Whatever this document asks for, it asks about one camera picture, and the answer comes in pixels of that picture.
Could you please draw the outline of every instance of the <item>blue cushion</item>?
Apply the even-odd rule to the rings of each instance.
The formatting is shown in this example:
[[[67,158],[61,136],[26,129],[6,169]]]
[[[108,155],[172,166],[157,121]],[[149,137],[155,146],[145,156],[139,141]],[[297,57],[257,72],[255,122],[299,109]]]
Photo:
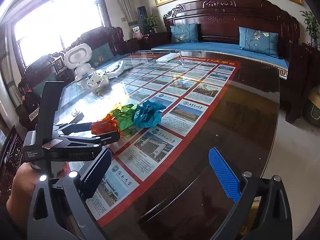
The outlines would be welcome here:
[[[198,41],[198,23],[170,26],[171,43],[194,43]]]
[[[275,58],[275,57],[267,56],[267,55],[252,52],[252,51],[237,49],[238,47],[239,45],[237,44],[217,43],[217,42],[199,42],[199,43],[181,43],[181,44],[171,43],[171,44],[155,47],[153,49],[202,50],[202,51],[221,52],[221,53],[227,53],[227,54],[232,54],[236,56],[248,57],[252,59],[265,61],[273,65],[283,67],[284,69],[288,69],[289,64],[284,59]]]
[[[111,60],[113,57],[114,56],[111,52],[110,46],[108,43],[106,43],[92,51],[92,57],[88,63],[90,63],[91,67],[97,67],[108,60]]]
[[[278,57],[278,33],[257,31],[244,27],[239,27],[239,32],[240,46],[238,49],[257,52],[271,57]]]
[[[114,63],[114,62],[116,62],[117,60],[120,60],[120,59],[122,59],[123,58],[123,55],[115,55],[111,60],[108,60],[108,61],[106,61],[106,62],[104,62],[104,63],[102,63],[101,65],[99,65],[98,67],[96,67],[96,69],[98,70],[106,70],[107,69],[107,67],[110,65],[110,64],[112,64],[112,63]]]
[[[55,73],[51,73],[48,77],[45,78],[45,80],[43,80],[41,83],[37,84],[32,90],[33,92],[41,97],[42,96],[42,92],[44,89],[44,85],[46,81],[57,81],[57,77]]]

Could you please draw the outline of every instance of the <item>blue throw pillow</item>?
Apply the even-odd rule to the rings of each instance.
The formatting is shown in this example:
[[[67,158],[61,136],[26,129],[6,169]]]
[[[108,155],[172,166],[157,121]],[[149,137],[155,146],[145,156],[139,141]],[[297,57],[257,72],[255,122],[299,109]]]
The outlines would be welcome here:
[[[99,48],[96,48],[92,51],[92,57],[88,61],[91,67],[97,67],[113,58],[110,46],[108,43],[102,45]]]
[[[244,27],[239,27],[239,32],[240,46],[238,49],[253,51],[278,58],[278,33],[257,31]]]
[[[198,41],[198,23],[170,26],[171,43],[195,43]]]

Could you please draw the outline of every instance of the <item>vase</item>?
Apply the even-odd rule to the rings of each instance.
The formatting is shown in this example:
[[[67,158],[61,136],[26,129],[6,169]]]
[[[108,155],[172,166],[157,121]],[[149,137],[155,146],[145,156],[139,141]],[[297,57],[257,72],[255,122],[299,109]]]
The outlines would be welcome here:
[[[311,46],[314,48],[318,47],[317,36],[311,36]]]

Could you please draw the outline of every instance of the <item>curtain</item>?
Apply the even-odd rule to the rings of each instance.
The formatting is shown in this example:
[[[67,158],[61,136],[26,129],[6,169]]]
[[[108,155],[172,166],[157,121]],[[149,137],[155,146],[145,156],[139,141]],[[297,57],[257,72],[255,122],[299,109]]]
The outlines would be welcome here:
[[[13,79],[12,66],[8,49],[8,32],[5,26],[0,27],[0,71],[4,79],[9,97],[17,108],[22,103],[22,98]]]
[[[138,26],[138,16],[135,8],[134,0],[117,0],[121,11],[128,22],[130,29],[130,37],[132,38],[132,28]]]

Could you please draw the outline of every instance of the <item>blue gripper pad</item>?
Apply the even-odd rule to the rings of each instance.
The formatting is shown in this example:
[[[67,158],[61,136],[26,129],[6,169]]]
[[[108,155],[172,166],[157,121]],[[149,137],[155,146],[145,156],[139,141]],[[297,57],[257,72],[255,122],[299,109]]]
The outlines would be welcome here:
[[[216,173],[228,198],[237,202],[240,198],[239,180],[216,148],[209,151],[209,163]]]

